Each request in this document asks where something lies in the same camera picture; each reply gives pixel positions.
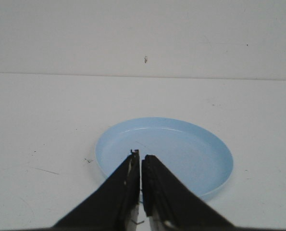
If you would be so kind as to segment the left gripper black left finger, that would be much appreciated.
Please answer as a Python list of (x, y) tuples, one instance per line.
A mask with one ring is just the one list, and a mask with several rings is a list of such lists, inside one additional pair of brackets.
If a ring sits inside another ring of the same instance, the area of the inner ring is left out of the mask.
[(139, 150), (131, 154), (55, 228), (135, 228), (140, 194)]

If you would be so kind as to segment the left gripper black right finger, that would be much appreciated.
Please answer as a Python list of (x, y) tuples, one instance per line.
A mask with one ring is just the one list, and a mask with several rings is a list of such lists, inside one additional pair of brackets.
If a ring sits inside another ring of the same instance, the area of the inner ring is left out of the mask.
[(152, 228), (233, 228), (156, 156), (142, 160), (143, 206)]

